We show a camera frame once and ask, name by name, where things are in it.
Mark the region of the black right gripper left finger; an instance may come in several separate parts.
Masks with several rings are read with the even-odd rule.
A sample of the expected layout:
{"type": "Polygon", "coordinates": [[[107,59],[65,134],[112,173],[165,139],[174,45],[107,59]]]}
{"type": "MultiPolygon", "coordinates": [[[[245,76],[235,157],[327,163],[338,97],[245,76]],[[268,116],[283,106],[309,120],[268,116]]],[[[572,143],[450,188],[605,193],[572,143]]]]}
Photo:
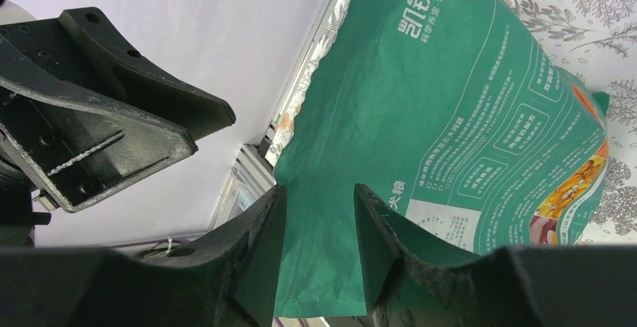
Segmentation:
{"type": "Polygon", "coordinates": [[[269,326],[286,191],[168,254],[2,248],[3,326],[269,326]]]}

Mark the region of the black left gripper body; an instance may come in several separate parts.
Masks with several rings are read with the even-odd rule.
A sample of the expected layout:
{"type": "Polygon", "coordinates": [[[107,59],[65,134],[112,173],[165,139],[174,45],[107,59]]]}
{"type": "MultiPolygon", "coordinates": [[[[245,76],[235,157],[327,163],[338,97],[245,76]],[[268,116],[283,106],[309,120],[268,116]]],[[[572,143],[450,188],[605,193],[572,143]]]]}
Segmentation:
{"type": "MultiPolygon", "coordinates": [[[[14,23],[1,27],[1,43],[17,49],[20,61],[60,80],[66,88],[98,82],[91,65],[81,55],[58,19],[14,23]]],[[[107,147],[122,139],[123,131],[97,130],[101,117],[70,109],[58,111],[43,102],[1,89],[1,243],[31,245],[36,224],[48,224],[50,215],[34,213],[31,193],[38,188],[22,169],[24,159],[11,151],[11,134],[18,135],[26,150],[44,161],[44,170],[56,170],[71,203],[81,204],[122,178],[107,147]]]]}

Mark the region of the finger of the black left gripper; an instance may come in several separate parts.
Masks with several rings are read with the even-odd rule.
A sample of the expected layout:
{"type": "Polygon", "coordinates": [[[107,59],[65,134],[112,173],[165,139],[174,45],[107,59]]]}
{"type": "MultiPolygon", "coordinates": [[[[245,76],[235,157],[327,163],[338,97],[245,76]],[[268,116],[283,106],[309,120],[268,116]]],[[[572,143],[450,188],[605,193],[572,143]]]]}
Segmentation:
{"type": "Polygon", "coordinates": [[[182,127],[58,80],[1,40],[1,146],[48,207],[84,210],[191,156],[182,127]]]}
{"type": "Polygon", "coordinates": [[[99,8],[67,9],[59,23],[98,78],[83,87],[181,126],[195,140],[235,124],[226,100],[151,62],[99,8]]]}

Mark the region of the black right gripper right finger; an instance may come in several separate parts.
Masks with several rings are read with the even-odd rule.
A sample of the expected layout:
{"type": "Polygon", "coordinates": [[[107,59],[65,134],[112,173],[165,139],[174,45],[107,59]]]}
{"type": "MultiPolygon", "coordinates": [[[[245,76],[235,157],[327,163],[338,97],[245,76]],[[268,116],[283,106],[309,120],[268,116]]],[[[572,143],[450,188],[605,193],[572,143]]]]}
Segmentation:
{"type": "Polygon", "coordinates": [[[354,188],[364,298],[376,326],[634,326],[634,246],[465,251],[354,188]]]}

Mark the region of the green dog food bag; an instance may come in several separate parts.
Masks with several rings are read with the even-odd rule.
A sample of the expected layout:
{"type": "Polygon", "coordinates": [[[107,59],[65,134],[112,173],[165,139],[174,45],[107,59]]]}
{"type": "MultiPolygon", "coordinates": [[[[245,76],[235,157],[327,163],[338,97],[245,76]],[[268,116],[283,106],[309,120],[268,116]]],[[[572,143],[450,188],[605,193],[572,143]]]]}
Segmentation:
{"type": "Polygon", "coordinates": [[[364,311],[358,183],[485,255],[573,243],[607,159],[596,96],[504,0],[349,0],[274,170],[288,204],[275,313],[364,311]]]}

